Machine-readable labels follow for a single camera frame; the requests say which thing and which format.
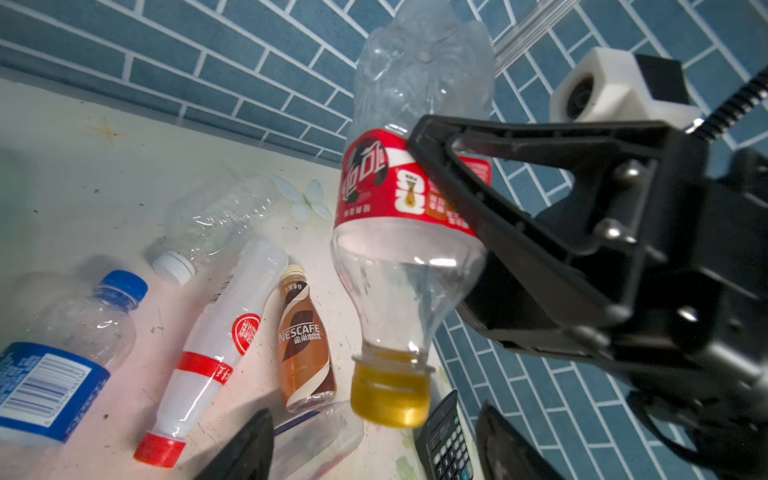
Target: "bottle with blue label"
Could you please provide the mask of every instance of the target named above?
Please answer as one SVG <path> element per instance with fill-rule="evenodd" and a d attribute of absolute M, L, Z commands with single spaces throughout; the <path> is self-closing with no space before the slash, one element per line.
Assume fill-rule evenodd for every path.
<path fill-rule="evenodd" d="M 114 270 L 92 296 L 59 300 L 28 324 L 0 356 L 0 440 L 50 447 L 69 439 L 134 348 L 128 313 L 146 293 L 141 278 Z"/>

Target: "black cable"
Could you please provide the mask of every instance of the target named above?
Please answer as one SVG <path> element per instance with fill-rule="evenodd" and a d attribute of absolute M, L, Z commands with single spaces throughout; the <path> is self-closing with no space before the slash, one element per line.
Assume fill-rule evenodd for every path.
<path fill-rule="evenodd" d="M 694 130 L 692 135 L 712 143 L 766 98 L 768 98 L 768 67 L 759 71 L 752 80 L 725 100 Z"/>

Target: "yellow bottle cap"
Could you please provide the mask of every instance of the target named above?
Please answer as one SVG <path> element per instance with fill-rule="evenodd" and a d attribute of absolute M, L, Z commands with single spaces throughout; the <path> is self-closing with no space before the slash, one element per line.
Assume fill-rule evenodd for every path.
<path fill-rule="evenodd" d="M 362 419 L 414 429 L 429 415 L 429 372 L 408 374 L 356 362 L 351 403 Z"/>

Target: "plastic bottle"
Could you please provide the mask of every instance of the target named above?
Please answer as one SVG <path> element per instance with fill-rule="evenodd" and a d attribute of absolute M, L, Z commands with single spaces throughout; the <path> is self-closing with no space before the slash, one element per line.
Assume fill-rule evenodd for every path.
<path fill-rule="evenodd" d="M 365 431 L 349 402 L 334 402 L 275 429 L 268 480 L 320 478 L 354 452 Z"/>
<path fill-rule="evenodd" d="M 0 440 L 45 448 L 69 439 L 134 348 L 128 312 L 146 293 L 141 278 L 115 270 L 92 296 L 54 302 L 28 324 L 22 340 L 0 356 Z M 6 461 L 29 461 L 7 453 L 0 476 L 15 469 Z"/>
<path fill-rule="evenodd" d="M 259 237 L 248 240 L 192 327 L 157 409 L 157 421 L 136 449 L 135 459 L 158 467 L 176 465 L 187 434 L 253 342 L 266 299 L 287 264 L 276 243 Z"/>
<path fill-rule="evenodd" d="M 229 244 L 233 234 L 252 229 L 276 199 L 271 182 L 259 174 L 210 182 L 172 208 L 161 245 L 167 249 L 153 263 L 163 280 L 184 285 Z"/>
<path fill-rule="evenodd" d="M 363 48 L 331 251 L 362 327 L 352 408 L 371 422 L 426 420 L 429 344 L 485 265 L 482 242 L 408 154 L 406 138 L 424 114 L 487 118 L 492 93 L 488 32 L 460 25 L 443 0 L 406 0 Z M 490 183 L 486 161 L 462 159 Z"/>
<path fill-rule="evenodd" d="M 280 279 L 283 317 L 277 330 L 277 361 L 286 410 L 301 413 L 336 397 L 328 336 L 310 299 L 301 265 L 289 265 Z"/>

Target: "red bottle cap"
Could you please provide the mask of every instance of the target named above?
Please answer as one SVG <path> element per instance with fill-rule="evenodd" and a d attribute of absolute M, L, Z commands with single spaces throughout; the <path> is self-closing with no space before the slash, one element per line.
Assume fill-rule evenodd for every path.
<path fill-rule="evenodd" d="M 181 456 L 186 443 L 178 440 L 166 439 L 154 433 L 147 432 L 144 439 L 136 448 L 134 458 L 139 462 L 148 463 L 156 467 L 173 468 Z"/>

